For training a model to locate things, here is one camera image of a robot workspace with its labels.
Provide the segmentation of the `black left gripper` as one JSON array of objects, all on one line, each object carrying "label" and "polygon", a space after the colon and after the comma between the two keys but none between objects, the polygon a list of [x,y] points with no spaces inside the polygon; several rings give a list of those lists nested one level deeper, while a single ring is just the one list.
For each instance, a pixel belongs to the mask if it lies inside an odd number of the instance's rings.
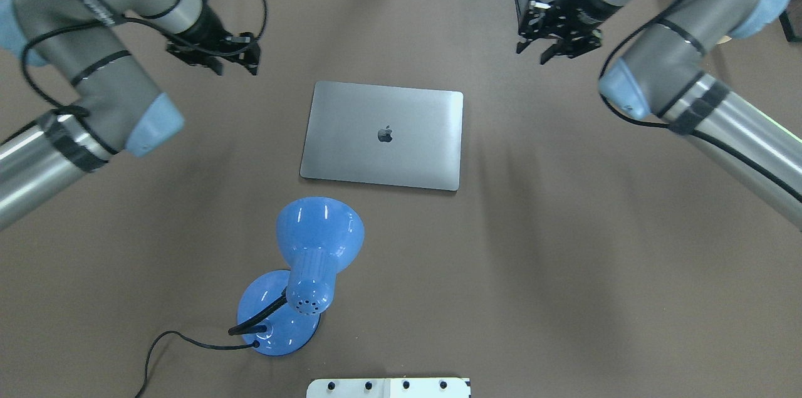
[{"label": "black left gripper", "polygon": [[224,34],[222,38],[207,40],[199,44],[201,49],[218,52],[203,53],[188,46],[181,46],[175,42],[168,41],[166,52],[171,53],[175,58],[188,64],[212,70],[217,76],[222,76],[224,72],[221,60],[234,62],[247,70],[252,76],[258,74],[261,61],[261,48],[257,41],[257,36],[252,32],[242,32],[238,35],[232,33]]}]

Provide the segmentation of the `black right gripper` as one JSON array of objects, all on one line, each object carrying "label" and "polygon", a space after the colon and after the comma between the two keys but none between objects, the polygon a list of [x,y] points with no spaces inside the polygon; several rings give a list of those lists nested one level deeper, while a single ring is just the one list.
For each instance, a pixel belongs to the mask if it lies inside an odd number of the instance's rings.
[{"label": "black right gripper", "polygon": [[[541,66],[547,64],[548,61],[555,57],[564,56],[565,51],[591,51],[602,45],[602,34],[599,29],[570,21],[567,15],[564,15],[564,13],[561,12],[561,8],[557,5],[556,9],[560,14],[558,16],[558,21],[560,22],[558,29],[556,29],[555,33],[544,36],[544,38],[556,40],[556,44],[553,44],[541,54],[541,57],[539,57]],[[533,41],[535,40],[529,38],[519,40],[516,44],[516,54],[520,55],[524,52]]]}]

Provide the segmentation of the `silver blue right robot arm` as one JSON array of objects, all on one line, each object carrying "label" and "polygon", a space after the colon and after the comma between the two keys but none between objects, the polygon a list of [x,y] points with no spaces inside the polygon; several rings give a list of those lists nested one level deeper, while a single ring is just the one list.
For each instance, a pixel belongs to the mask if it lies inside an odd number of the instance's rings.
[{"label": "silver blue right robot arm", "polygon": [[[515,0],[523,52],[551,39],[539,61],[598,49],[601,25],[632,0]],[[598,81],[608,107],[629,123],[670,130],[722,165],[800,227],[800,139],[718,78],[700,61],[722,39],[753,36],[790,0],[674,0],[610,53]]]}]

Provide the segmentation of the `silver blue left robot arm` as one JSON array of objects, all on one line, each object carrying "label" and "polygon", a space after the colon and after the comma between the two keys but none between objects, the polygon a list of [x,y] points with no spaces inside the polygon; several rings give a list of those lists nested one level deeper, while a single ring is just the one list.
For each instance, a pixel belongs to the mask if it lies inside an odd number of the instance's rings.
[{"label": "silver blue left robot arm", "polygon": [[2,143],[2,227],[126,150],[151,152],[184,118],[113,28],[140,24],[190,66],[258,72],[261,33],[230,33],[207,0],[2,0],[2,48],[48,110]]}]

